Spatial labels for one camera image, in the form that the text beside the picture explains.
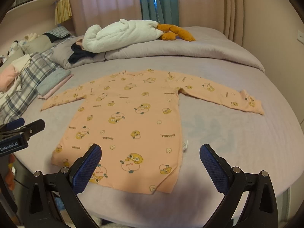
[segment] beige curtain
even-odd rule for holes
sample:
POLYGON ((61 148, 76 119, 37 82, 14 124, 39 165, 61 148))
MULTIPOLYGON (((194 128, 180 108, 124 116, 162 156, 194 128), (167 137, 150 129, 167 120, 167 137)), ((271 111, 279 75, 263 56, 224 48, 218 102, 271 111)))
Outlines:
POLYGON ((77 36, 94 24, 102 28, 119 21, 141 20, 140 0, 70 0, 77 36))
POLYGON ((203 26, 216 29, 242 45, 243 0, 178 0, 181 27, 203 26))

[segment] electrical socket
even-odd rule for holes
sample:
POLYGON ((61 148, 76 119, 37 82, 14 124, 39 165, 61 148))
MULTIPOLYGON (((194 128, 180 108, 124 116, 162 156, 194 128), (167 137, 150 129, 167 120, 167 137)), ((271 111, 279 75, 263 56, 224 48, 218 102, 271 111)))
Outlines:
POLYGON ((304 44, 304 33, 302 33, 301 31, 298 31, 298 40, 304 44))

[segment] metal bolt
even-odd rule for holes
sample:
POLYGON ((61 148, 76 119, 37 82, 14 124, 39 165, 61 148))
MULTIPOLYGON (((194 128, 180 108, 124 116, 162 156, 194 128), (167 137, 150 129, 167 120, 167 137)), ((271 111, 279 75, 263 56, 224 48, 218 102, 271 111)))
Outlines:
POLYGON ((237 166, 233 167, 232 169, 235 173, 240 173, 241 172, 241 169, 237 166))
POLYGON ((36 172, 34 172, 34 177, 38 177, 38 176, 40 176, 40 171, 36 171, 36 172))
POLYGON ((67 173, 68 171, 69 171, 69 167, 63 167, 61 169, 61 173, 63 173, 63 174, 67 173))
POLYGON ((268 176, 268 172, 267 172, 267 171, 265 171, 265 170, 262 170, 262 172, 261 172, 261 173, 262 173, 262 175, 263 175, 263 176, 265 176, 265 177, 267 177, 267 176, 268 176))

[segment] pajama top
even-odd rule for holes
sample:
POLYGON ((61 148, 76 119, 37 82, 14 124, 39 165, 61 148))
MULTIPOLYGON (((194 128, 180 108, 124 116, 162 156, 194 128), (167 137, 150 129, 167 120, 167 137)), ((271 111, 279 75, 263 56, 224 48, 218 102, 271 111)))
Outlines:
POLYGON ((52 163, 71 166, 92 144, 102 159, 90 181, 132 193, 171 193, 182 163, 178 93, 264 114, 260 100, 188 74, 148 69, 119 72, 69 89, 42 110, 84 99, 53 152, 52 163))

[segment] beige wall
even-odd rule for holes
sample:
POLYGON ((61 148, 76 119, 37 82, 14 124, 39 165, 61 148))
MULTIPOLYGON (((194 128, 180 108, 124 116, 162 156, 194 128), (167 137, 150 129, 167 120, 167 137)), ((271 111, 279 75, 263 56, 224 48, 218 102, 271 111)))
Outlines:
POLYGON ((304 119, 304 24, 288 0, 244 0, 243 47, 264 65, 266 75, 304 119))
POLYGON ((21 14, 13 19, 4 18, 0 24, 0 55, 6 56, 10 45, 15 40, 24 38, 28 33, 36 32, 41 35, 55 28, 54 13, 55 6, 51 5, 21 14))

